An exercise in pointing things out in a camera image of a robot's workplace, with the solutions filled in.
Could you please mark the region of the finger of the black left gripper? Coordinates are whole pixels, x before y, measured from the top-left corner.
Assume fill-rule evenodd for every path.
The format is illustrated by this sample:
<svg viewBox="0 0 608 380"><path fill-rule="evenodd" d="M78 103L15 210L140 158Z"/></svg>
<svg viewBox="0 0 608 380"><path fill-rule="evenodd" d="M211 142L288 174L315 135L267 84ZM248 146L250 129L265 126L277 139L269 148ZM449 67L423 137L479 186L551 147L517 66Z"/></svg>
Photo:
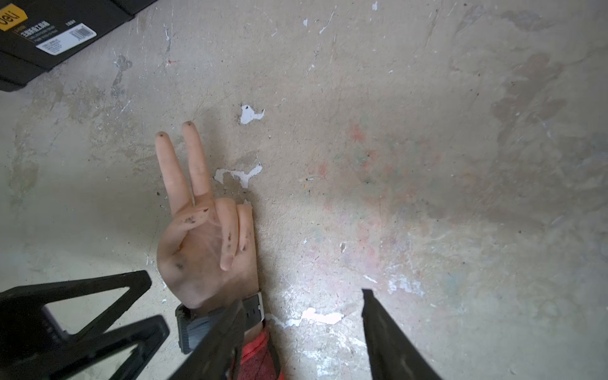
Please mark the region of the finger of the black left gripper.
<svg viewBox="0 0 608 380"><path fill-rule="evenodd" d="M19 326L27 321L40 323L49 316L43 311L49 303L126 288L126 293L81 330L83 333L103 333L150 287L150 276L147 271L142 270L85 280L11 288L1 294L1 323L5 326Z"/></svg>
<svg viewBox="0 0 608 380"><path fill-rule="evenodd" d="M153 316L100 336L60 345L1 369L2 379L68 379L130 349L112 379L136 379L169 336L165 319Z"/></svg>

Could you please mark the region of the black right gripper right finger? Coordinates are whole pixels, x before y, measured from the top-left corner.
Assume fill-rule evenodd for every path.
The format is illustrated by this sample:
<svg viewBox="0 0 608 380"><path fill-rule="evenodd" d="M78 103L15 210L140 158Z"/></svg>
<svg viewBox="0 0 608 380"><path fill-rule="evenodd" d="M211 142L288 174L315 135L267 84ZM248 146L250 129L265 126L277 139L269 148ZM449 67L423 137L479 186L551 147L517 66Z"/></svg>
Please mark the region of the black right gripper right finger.
<svg viewBox="0 0 608 380"><path fill-rule="evenodd" d="M441 380L373 291L364 289L363 297L362 319L373 380Z"/></svg>

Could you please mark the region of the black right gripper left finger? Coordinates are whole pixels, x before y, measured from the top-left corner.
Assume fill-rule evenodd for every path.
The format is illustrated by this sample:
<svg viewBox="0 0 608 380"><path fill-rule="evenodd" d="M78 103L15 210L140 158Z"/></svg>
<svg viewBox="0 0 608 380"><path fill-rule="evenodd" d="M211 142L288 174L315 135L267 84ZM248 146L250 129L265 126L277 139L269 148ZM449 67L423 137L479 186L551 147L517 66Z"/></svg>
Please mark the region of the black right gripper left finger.
<svg viewBox="0 0 608 380"><path fill-rule="evenodd" d="M244 335L244 307L234 301L170 379L237 379Z"/></svg>

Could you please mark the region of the black wrist watch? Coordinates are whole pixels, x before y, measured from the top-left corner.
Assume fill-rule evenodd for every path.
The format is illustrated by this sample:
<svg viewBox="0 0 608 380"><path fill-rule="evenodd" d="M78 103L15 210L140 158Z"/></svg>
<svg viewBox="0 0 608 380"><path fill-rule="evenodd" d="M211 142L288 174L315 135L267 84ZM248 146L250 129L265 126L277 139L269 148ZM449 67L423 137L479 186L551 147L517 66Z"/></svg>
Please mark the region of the black wrist watch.
<svg viewBox="0 0 608 380"><path fill-rule="evenodd" d="M260 292L242 300L245 311L245 331L249 331L265 319L264 303ZM212 310L206 315L196 316L184 305L176 309L179 347L188 355L211 332L212 328L223 319L224 308Z"/></svg>

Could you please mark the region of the red black plaid sleeve forearm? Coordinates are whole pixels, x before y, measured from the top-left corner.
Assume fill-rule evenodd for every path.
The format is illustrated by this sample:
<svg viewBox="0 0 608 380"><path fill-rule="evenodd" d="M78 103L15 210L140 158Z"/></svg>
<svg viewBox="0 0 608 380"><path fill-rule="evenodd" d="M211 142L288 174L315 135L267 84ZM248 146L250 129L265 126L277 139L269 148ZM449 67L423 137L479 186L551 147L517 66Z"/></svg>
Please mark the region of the red black plaid sleeve forearm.
<svg viewBox="0 0 608 380"><path fill-rule="evenodd" d="M267 327L243 348L237 380L285 380L280 358Z"/></svg>

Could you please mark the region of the mannequin hand peace sign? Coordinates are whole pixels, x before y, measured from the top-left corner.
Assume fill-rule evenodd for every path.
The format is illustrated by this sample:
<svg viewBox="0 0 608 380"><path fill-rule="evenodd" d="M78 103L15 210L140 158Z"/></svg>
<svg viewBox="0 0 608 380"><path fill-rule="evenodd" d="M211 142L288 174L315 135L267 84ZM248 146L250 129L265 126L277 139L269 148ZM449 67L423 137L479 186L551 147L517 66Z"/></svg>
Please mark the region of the mannequin hand peace sign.
<svg viewBox="0 0 608 380"><path fill-rule="evenodd" d="M180 167L169 136L155 144L172 221L158 244L161 278L180 303L200 314L247 299L260 290L253 209L216 198L200 135L182 126L188 172Z"/></svg>

